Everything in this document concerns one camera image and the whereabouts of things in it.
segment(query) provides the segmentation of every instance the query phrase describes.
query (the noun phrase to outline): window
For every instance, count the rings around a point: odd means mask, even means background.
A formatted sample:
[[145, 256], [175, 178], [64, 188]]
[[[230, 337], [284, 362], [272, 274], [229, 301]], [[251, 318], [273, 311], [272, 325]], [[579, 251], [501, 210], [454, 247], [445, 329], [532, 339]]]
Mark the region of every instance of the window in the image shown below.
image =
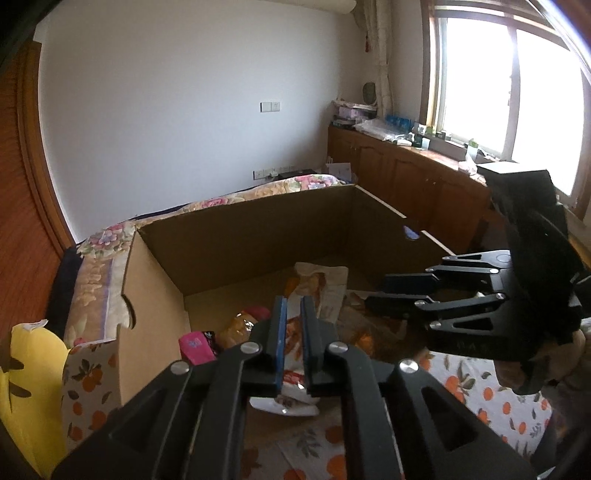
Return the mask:
[[591, 89], [577, 56], [537, 12], [507, 7], [518, 3], [438, 0], [431, 121], [503, 160], [546, 168], [573, 206], [591, 154]]

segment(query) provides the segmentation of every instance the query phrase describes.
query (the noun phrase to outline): cardboard flap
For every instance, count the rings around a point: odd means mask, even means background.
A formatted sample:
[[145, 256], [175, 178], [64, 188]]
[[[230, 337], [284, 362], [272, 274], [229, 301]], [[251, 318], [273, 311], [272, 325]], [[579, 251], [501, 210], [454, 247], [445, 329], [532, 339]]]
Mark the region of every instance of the cardboard flap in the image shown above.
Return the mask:
[[220, 205], [140, 230], [184, 295], [268, 274], [343, 249], [354, 186]]
[[178, 339], [189, 333], [183, 295], [140, 235], [134, 235], [122, 295], [133, 327], [119, 326], [119, 386], [126, 403], [164, 368], [180, 359]]
[[409, 239], [404, 215], [363, 188], [355, 190], [347, 254], [370, 283], [379, 285], [388, 273], [420, 273], [452, 254], [426, 232]]

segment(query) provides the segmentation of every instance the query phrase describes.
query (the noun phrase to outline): black device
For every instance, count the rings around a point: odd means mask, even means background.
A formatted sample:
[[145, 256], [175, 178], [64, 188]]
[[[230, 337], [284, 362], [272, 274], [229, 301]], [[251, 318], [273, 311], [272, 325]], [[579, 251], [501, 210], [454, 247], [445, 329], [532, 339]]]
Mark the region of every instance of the black device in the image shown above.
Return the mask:
[[[545, 340], [571, 341], [591, 298], [589, 276], [568, 242], [547, 171], [499, 164], [480, 171], [507, 220], [510, 250], [451, 255], [425, 273], [387, 275], [383, 292], [366, 306], [420, 322], [430, 349], [520, 361], [527, 369]], [[437, 302], [442, 287], [480, 295]], [[286, 311], [286, 300], [277, 297], [271, 320], [217, 361], [171, 364], [72, 451], [52, 479], [81, 471], [86, 480], [239, 479], [247, 399], [281, 390]], [[307, 391], [341, 398], [348, 478], [398, 480], [402, 471], [407, 480], [536, 478], [528, 462], [412, 359], [379, 362], [340, 342], [335, 327], [316, 318], [311, 297], [302, 299], [301, 321]], [[524, 388], [537, 388], [542, 376], [532, 364]], [[580, 478], [569, 465], [587, 458], [583, 434], [549, 478]]]

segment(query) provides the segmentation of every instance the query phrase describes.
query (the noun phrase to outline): pillow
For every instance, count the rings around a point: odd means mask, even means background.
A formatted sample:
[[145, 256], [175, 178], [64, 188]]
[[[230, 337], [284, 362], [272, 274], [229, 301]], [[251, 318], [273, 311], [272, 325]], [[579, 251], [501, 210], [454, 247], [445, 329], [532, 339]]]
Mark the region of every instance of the pillow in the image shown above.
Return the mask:
[[51, 477], [66, 455], [61, 375], [68, 349], [39, 323], [22, 323], [0, 343], [0, 420], [27, 462]]
[[114, 340], [75, 346], [64, 366], [61, 402], [62, 438], [68, 452], [100, 429], [121, 406]]

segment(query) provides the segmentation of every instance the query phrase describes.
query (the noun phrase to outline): yellow pillow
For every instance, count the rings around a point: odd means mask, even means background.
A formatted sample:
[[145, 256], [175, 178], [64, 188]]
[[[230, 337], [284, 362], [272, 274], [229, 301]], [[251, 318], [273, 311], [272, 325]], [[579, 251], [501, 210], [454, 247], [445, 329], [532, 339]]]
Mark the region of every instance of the yellow pillow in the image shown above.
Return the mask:
[[0, 343], [0, 420], [26, 460], [48, 479], [66, 455], [60, 404], [68, 349], [45, 324], [16, 325]]

